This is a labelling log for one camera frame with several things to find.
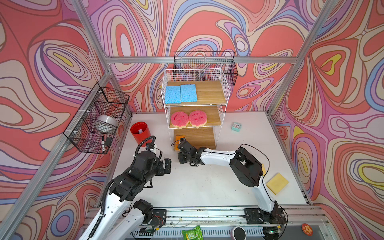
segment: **white tabletop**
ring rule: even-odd
[[[144,199],[154,207],[257,205],[251,188],[241,184],[229,166],[191,167],[188,163],[179,164],[177,152],[172,151],[169,146],[171,141],[165,114],[134,114],[131,125],[139,121],[146,122],[151,134],[156,136],[155,143],[163,151],[162,159],[172,160],[172,172],[169,175],[153,177],[154,188],[144,189],[136,196],[135,201]],[[240,132],[231,130],[233,122],[242,124]],[[278,172],[289,181],[277,195],[267,188],[270,196],[284,205],[306,203],[265,113],[225,114],[217,150],[236,150],[241,143],[258,148],[270,159],[271,166],[265,183]],[[130,166],[136,147],[136,141],[128,132],[114,177]],[[261,153],[251,147],[243,147],[268,168],[268,161]]]

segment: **robotic arm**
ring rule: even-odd
[[[245,148],[239,147],[235,151],[216,151],[205,147],[196,149],[185,138],[182,138],[178,149],[180,150],[178,159],[181,164],[189,162],[191,166],[200,164],[230,166],[239,181],[252,188],[261,218],[264,221],[270,221],[276,216],[278,204],[266,191],[262,181],[262,164]]]
[[[139,153],[140,147],[151,139],[152,142],[146,145],[146,150]],[[139,225],[151,224],[153,206],[141,199],[133,204],[133,209],[111,231],[116,220],[132,203],[135,196],[144,188],[153,187],[152,178],[169,174],[171,171],[172,161],[165,159],[164,169],[162,152],[159,157],[156,156],[155,139],[155,136],[150,136],[143,140],[136,148],[131,166],[109,182],[103,192],[98,214],[79,240],[124,240]]]

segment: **black wire basket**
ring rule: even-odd
[[[100,87],[78,124],[67,129],[65,136],[80,152],[107,154],[128,101],[127,94]]]
[[[238,71],[233,51],[176,51],[174,69],[221,68],[229,86],[236,83]]]

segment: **top shelf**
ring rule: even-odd
[[[184,84],[195,84],[197,102],[167,103],[168,106],[204,106],[204,105],[226,105],[223,88],[220,81],[169,81],[168,86],[180,86]]]

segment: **bottom shelf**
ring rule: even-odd
[[[182,136],[185,136],[185,139],[197,149],[199,147],[216,149],[213,127],[175,129],[174,141]]]

